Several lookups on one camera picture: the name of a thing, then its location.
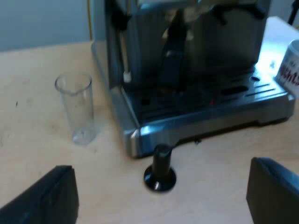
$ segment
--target black tamper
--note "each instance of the black tamper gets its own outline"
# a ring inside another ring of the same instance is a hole
[[[153,164],[144,172],[144,182],[150,190],[166,192],[176,184],[176,174],[170,167],[171,152],[172,148],[168,145],[156,146]]]

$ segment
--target metal base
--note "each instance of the metal base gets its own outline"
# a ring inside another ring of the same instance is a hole
[[[99,68],[100,49],[93,44]],[[101,69],[104,82],[108,74]],[[244,70],[194,80],[177,92],[156,88],[132,91],[107,86],[124,145],[131,157],[153,153],[158,144],[256,122],[260,125],[293,115],[295,97],[267,74]]]

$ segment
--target espresso machine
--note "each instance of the espresso machine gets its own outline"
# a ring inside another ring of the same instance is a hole
[[[292,116],[295,97],[255,67],[271,0],[105,0],[107,44],[99,2],[93,54],[131,157]]]

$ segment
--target wooden countertop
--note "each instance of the wooden countertop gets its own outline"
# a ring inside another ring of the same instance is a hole
[[[263,48],[271,52],[274,46],[278,53],[269,54],[281,61],[294,38],[299,38],[296,30],[270,18]],[[87,147],[71,142],[54,88],[60,73],[78,70],[90,72],[94,79],[99,133]],[[175,188],[164,195],[149,192],[142,176],[152,158],[133,160],[125,154],[90,42],[1,53],[0,102],[0,207],[56,165],[65,164],[76,172],[78,224],[252,224],[245,200],[251,158],[271,157],[299,173],[297,103],[294,116],[285,123],[176,148],[171,162],[178,177]]]

